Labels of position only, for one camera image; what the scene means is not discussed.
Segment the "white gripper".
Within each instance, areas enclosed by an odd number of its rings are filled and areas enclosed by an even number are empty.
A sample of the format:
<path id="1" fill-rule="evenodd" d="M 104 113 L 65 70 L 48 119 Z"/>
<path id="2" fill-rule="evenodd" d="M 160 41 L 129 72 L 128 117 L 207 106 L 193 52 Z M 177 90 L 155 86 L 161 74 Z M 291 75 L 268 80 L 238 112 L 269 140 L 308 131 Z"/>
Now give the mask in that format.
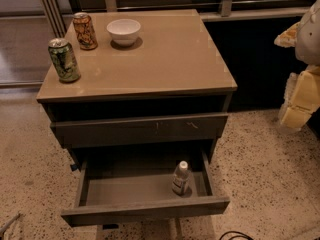
<path id="1" fill-rule="evenodd" d="M 299 23 L 293 24 L 278 35 L 274 44 L 279 47 L 295 47 Z M 320 67 L 309 65 L 300 74 L 291 73 L 286 83 L 285 102 L 278 114 L 282 126 L 301 129 L 320 107 Z"/>

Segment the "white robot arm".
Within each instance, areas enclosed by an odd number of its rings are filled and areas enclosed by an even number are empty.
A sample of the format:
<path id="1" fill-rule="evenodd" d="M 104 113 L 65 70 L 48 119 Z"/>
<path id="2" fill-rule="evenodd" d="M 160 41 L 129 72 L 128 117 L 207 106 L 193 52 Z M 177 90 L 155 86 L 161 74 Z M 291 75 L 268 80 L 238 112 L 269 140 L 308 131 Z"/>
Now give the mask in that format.
<path id="1" fill-rule="evenodd" d="M 320 0 L 299 22 L 278 35 L 274 44 L 294 47 L 296 58 L 307 65 L 300 74 L 289 75 L 278 114 L 281 128 L 299 131 L 320 108 Z"/>

